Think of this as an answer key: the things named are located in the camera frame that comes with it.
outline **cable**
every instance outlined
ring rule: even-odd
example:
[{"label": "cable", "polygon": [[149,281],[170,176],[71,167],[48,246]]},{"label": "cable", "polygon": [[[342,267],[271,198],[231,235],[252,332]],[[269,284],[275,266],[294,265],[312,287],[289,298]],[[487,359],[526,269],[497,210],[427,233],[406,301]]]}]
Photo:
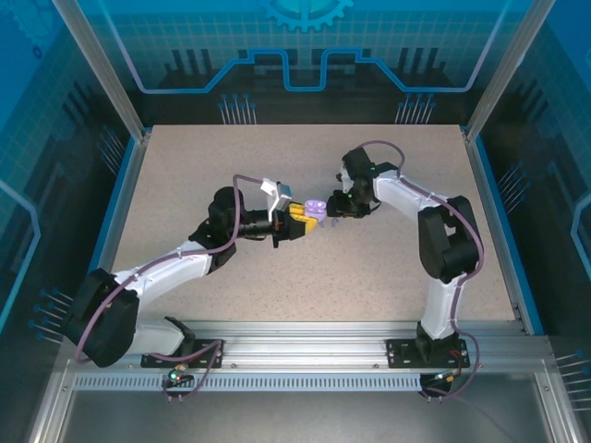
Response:
[{"label": "cable", "polygon": [[392,149],[396,150],[400,154],[400,162],[398,163],[398,166],[397,166],[398,169],[396,171],[398,178],[400,178],[400,174],[402,173],[404,162],[406,161],[406,156],[404,155],[403,150],[399,146],[394,145],[390,141],[386,141],[386,140],[370,140],[370,141],[366,141],[364,143],[361,143],[357,147],[358,148],[365,148],[367,145],[386,145],[386,146],[389,146]]},{"label": "cable", "polygon": [[[234,201],[235,201],[235,214],[236,215],[240,214],[240,194],[239,194],[239,189],[238,189],[238,180],[243,180],[246,182],[262,185],[262,180],[252,178],[252,177],[247,177],[247,176],[241,175],[241,174],[234,175],[232,182],[234,185]],[[236,238],[238,238],[239,227],[240,227],[240,217],[235,216],[234,217],[234,230],[232,231],[232,236],[230,237],[230,240],[228,240],[228,243],[226,243],[225,245],[219,246],[219,247],[214,247],[213,249],[195,249],[195,250],[191,250],[191,251],[183,251],[183,252],[181,252],[181,257],[199,256],[199,255],[203,255],[203,254],[218,254],[220,252],[225,251],[226,249],[231,247],[234,244],[234,242],[236,241]],[[147,270],[153,268],[154,266],[164,263],[165,261],[178,259],[178,258],[179,258],[178,253],[173,253],[173,254],[169,254],[168,256],[156,258],[152,262],[141,267],[135,274],[130,275],[121,284],[119,284],[119,286],[117,286],[109,295],[107,295],[107,297],[99,305],[97,310],[94,311],[94,314],[92,314],[92,317],[90,318],[89,323],[86,325],[86,328],[84,329],[84,332],[82,332],[82,336],[80,337],[80,340],[78,341],[78,345],[76,346],[76,352],[74,354],[74,359],[76,360],[77,363],[83,364],[83,363],[88,363],[90,361],[90,358],[82,358],[81,357],[82,350],[84,349],[84,345],[86,344],[86,340],[89,338],[92,328],[94,328],[94,325],[98,321],[101,314],[104,312],[104,310],[107,308],[107,306],[109,306],[113,302],[113,300],[125,289],[125,287],[128,286],[131,282],[135,281],[141,274],[143,274]]]},{"label": "cable", "polygon": [[[185,362],[185,361],[187,361],[187,363],[190,363],[191,361],[198,358],[200,355],[203,355],[204,353],[206,353],[209,349],[211,349],[214,346],[215,346],[215,350],[213,351],[213,356],[211,357],[210,362],[207,364],[207,368],[205,369],[205,372],[203,373],[201,380],[199,381],[199,383],[197,383],[197,385],[195,385],[195,388],[190,390],[187,394],[185,394],[185,395],[179,394],[178,395],[179,401],[183,401],[183,399],[185,399],[186,397],[190,397],[191,395],[195,395],[197,393],[197,391],[203,387],[203,385],[205,384],[205,379],[210,374],[211,368],[213,367],[213,363],[215,362],[215,359],[217,357],[217,353],[220,351],[220,347],[222,346],[222,341],[220,341],[220,340],[213,341],[212,343],[208,344],[204,348],[199,349],[195,353],[192,353],[191,355],[188,355],[185,357],[168,357],[167,355],[159,355],[159,354],[152,355],[152,356],[158,355],[158,358],[162,358],[163,360],[166,360],[169,362],[172,362],[172,361]],[[168,401],[172,400],[173,396],[170,394],[168,389],[166,389],[166,386],[163,386],[163,394],[168,396]]]},{"label": "cable", "polygon": [[455,357],[455,360],[458,362],[458,377],[459,377],[460,375],[462,375],[462,355],[456,350],[450,351],[450,354],[453,355]]},{"label": "cable", "polygon": [[476,245],[476,250],[478,251],[478,262],[476,264],[475,269],[472,272],[470,272],[469,274],[466,274],[465,276],[463,276],[463,278],[461,278],[458,281],[458,284],[455,287],[455,292],[453,293],[452,312],[451,312],[451,318],[450,318],[450,321],[452,323],[452,328],[453,328],[454,332],[458,333],[458,335],[465,335],[467,338],[469,338],[474,343],[474,346],[476,348],[476,352],[475,352],[476,358],[475,358],[475,362],[474,362],[474,368],[472,369],[472,372],[470,373],[470,376],[468,377],[466,382],[456,391],[454,391],[450,394],[446,394],[445,396],[441,397],[443,400],[449,399],[449,398],[452,399],[452,398],[457,397],[457,395],[459,395],[461,392],[463,392],[470,385],[470,383],[472,383],[472,380],[474,380],[474,377],[476,376],[476,372],[478,370],[478,367],[480,366],[480,346],[478,345],[478,340],[471,333],[466,332],[458,327],[456,314],[457,314],[458,304],[460,301],[460,294],[462,292],[463,285],[468,280],[474,278],[480,272],[480,270],[482,269],[482,266],[484,265],[484,246],[482,245],[482,240],[480,239],[480,236],[476,233],[476,230],[472,227],[472,225],[468,222],[468,220],[465,219],[465,217],[460,213],[459,210],[454,208],[447,201],[429,193],[425,189],[422,189],[422,188],[414,185],[413,183],[409,182],[408,180],[406,180],[402,176],[402,170],[403,170],[404,161],[406,160],[406,158],[404,156],[403,150],[400,147],[396,146],[395,144],[391,143],[390,141],[371,140],[371,141],[366,141],[365,143],[360,144],[358,146],[358,148],[363,148],[367,145],[372,145],[372,144],[380,144],[380,145],[390,146],[391,148],[395,149],[400,154],[401,160],[400,160],[400,163],[398,164],[398,170],[396,171],[396,175],[397,175],[398,179],[400,180],[400,182],[403,185],[405,185],[406,187],[417,192],[419,195],[421,195],[427,199],[433,200],[436,203],[439,203],[446,210],[448,210],[451,214],[453,214],[453,216],[456,219],[458,219],[460,221],[460,223],[464,226],[464,228],[468,231],[468,233],[470,234],[470,237],[472,237],[472,240],[474,241],[474,243]]},{"label": "cable", "polygon": [[[476,409],[479,413],[481,413],[484,417],[486,417],[497,429],[499,429],[503,435],[505,435],[507,438],[509,438],[513,443],[519,443],[519,440],[517,438],[512,436],[509,433],[509,431],[507,431],[492,415],[490,415],[488,412],[486,412],[484,409],[482,409],[477,403],[466,400],[466,399],[459,397],[459,396],[449,397],[449,395],[446,395],[446,392],[442,389],[427,388],[427,390],[431,390],[433,392],[440,394],[440,399],[453,398],[454,400],[457,400],[457,401],[467,405],[470,408]],[[428,398],[428,394],[426,394],[425,392],[421,392],[421,395],[423,395],[423,397]]]}]

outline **enclosure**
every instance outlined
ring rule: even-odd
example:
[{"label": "enclosure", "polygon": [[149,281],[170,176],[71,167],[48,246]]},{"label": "enclosure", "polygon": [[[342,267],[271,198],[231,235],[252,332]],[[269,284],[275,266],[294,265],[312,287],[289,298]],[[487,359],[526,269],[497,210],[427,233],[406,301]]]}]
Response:
[{"label": "enclosure", "polygon": [[[0,5],[2,441],[587,441],[591,4]],[[326,200],[368,140],[471,202],[484,267],[458,317],[480,365],[460,401],[417,394],[441,368],[390,365],[428,279],[416,225],[388,205],[278,249],[239,240],[151,303],[146,317],[224,340],[184,404],[139,355],[74,361],[62,322],[90,271],[175,250],[234,174]]]}]

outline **transparent side panel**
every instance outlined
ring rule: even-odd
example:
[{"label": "transparent side panel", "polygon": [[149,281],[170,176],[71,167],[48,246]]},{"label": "transparent side panel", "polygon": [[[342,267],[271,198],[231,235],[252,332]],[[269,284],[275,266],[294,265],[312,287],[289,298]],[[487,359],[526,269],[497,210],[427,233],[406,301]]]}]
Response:
[{"label": "transparent side panel", "polygon": [[129,136],[51,2],[0,2],[0,54],[0,440],[19,442]]},{"label": "transparent side panel", "polygon": [[[581,348],[587,358],[591,354],[589,17],[591,4],[586,1],[556,2],[482,132],[545,331],[558,356]],[[581,362],[573,370],[583,367]],[[584,373],[576,377],[585,378]],[[575,398],[589,397],[587,385],[579,385],[583,392]]]},{"label": "transparent side panel", "polygon": [[466,123],[529,0],[83,0],[144,124]]}]

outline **white robotic arm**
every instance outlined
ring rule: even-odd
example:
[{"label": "white robotic arm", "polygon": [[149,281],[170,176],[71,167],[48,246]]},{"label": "white robotic arm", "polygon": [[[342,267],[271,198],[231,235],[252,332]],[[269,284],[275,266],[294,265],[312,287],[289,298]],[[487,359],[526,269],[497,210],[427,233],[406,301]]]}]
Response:
[{"label": "white robotic arm", "polygon": [[302,205],[291,201],[289,186],[268,179],[260,184],[268,195],[268,208],[245,210],[238,192],[236,233],[236,193],[232,187],[225,187],[215,194],[209,218],[175,250],[116,274],[104,269],[91,272],[66,313],[65,335],[78,347],[82,341],[84,353],[98,366],[111,365],[126,354],[191,353],[195,337],[190,330],[174,318],[142,318],[145,307],[180,284],[223,266],[236,251],[236,238],[259,240],[270,236],[273,246],[278,247],[280,241],[300,238],[318,224],[317,219],[306,215]]},{"label": "white robotic arm", "polygon": [[[405,182],[411,183],[414,188],[422,189],[423,193],[419,194],[416,189],[409,187]],[[413,222],[417,222],[418,214],[424,208],[436,208],[440,205],[432,199],[433,196],[447,200],[447,197],[435,195],[392,170],[378,175],[373,182],[373,187],[377,200],[394,206]],[[428,278],[427,307],[420,324],[433,340],[444,339],[453,334],[452,302],[458,282],[463,275],[454,277],[447,283],[430,276]]]},{"label": "white robotic arm", "polygon": [[[343,157],[337,175],[343,190],[329,198],[330,217],[362,218],[373,210],[371,202],[387,203],[417,224],[419,255],[429,275],[427,308],[418,323],[416,345],[424,360],[443,347],[449,351],[457,339],[452,317],[464,291],[465,275],[474,270],[478,260],[474,240],[464,226],[441,202],[462,213],[476,230],[476,222],[466,198],[447,198],[435,194],[404,177],[390,163],[372,163],[360,147]],[[446,227],[453,233],[447,233]]]}]

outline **beige tabletop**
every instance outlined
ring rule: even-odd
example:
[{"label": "beige tabletop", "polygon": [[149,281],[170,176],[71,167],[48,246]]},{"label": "beige tabletop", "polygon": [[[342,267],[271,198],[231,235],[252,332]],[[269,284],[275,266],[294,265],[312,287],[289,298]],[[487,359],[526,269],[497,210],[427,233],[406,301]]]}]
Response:
[{"label": "beige tabletop", "polygon": [[[114,270],[168,252],[207,218],[213,194],[233,174],[267,177],[295,201],[326,199],[339,187],[341,158],[370,139],[406,154],[404,174],[438,193],[470,199],[485,265],[464,292],[459,317],[513,319],[509,297],[458,126],[155,126],[139,174]],[[398,162],[392,149],[367,147],[372,161]],[[265,209],[257,186],[242,184],[247,209]],[[417,228],[382,206],[273,249],[239,240],[221,269],[189,281],[148,306],[148,316],[184,320],[418,320],[428,277]]]}]

